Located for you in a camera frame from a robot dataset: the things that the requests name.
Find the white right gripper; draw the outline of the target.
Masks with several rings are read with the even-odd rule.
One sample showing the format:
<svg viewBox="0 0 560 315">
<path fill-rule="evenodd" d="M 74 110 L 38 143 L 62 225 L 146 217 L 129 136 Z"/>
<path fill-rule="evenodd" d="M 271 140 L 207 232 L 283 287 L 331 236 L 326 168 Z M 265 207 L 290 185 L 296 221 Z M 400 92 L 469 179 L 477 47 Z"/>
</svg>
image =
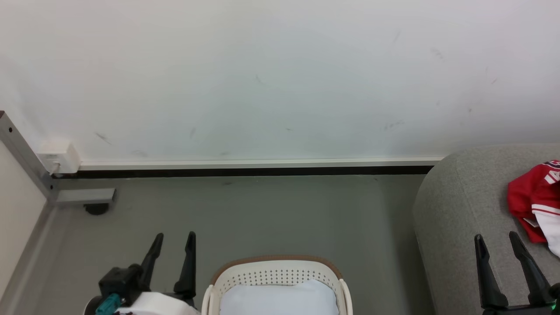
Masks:
<svg viewBox="0 0 560 315">
<path fill-rule="evenodd" d="M 559 306 L 549 294 L 550 284 L 530 255 L 518 233 L 510 231 L 509 239 L 520 262 L 528 287 L 529 305 L 509 307 L 508 299 L 499 289 L 490 265 L 488 247 L 481 234 L 474 237 L 480 306 L 483 315 L 558 315 Z"/>
</svg>

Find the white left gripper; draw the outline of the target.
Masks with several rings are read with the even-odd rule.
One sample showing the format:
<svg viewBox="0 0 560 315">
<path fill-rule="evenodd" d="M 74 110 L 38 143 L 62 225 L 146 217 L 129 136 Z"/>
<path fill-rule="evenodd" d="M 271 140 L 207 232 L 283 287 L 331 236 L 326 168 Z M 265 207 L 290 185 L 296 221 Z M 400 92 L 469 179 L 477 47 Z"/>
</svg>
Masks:
<svg viewBox="0 0 560 315">
<path fill-rule="evenodd" d="M 158 233 L 142 263 L 140 281 L 150 286 L 156 263 L 160 256 L 164 233 Z M 196 297 L 196 233 L 190 231 L 185 245 L 185 259 L 178 281 L 174 284 L 174 294 L 180 299 L 159 292 L 142 292 L 131 306 L 120 307 L 116 315 L 199 315 L 200 311 L 185 301 Z"/>
</svg>

